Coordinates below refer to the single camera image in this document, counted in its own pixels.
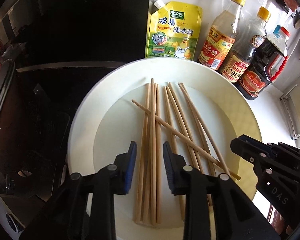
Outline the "person's right hand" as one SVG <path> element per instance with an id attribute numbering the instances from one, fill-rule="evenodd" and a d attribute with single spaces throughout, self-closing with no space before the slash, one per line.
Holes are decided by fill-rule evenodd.
<path id="1" fill-rule="evenodd" d="M 287 235 L 291 235 L 293 232 L 293 229 L 289 225 L 285 224 L 284 218 L 278 213 L 277 210 L 274 212 L 274 218 L 271 225 L 279 235 L 283 232 Z"/>

